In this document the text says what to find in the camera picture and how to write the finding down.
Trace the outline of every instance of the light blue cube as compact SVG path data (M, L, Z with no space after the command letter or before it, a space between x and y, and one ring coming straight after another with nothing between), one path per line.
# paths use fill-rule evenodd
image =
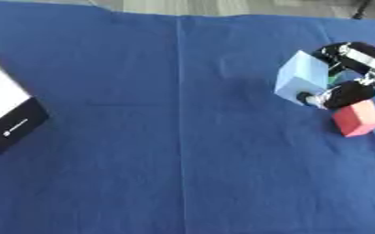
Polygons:
M296 99L300 91L318 94L327 89L328 65L299 50L279 70L274 93L302 105Z

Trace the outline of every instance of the floor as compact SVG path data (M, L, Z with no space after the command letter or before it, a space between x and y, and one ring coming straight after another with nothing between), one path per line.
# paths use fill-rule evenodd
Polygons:
M230 16L242 14L351 18L363 0L8 0L97 5L116 11L165 15ZM375 18L375 0L366 18Z

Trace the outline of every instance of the foam block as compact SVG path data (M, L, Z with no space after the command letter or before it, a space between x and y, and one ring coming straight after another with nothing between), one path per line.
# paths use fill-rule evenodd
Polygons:
M299 50L279 70L274 93L302 105L295 96L300 91L323 92L328 84L328 65Z
M361 101L333 114L339 130L347 137L364 135L375 129L375 103Z

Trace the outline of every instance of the table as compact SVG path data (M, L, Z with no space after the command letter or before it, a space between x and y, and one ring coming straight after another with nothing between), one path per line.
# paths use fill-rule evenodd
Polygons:
M375 20L0 3L0 64L51 120L0 157L0 233L375 233L375 133L273 95Z

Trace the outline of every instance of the red cube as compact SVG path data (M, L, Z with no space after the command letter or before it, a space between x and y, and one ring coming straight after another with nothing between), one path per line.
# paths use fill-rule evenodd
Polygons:
M344 107L333 119L346 137L367 134L375 129L375 103L366 100Z

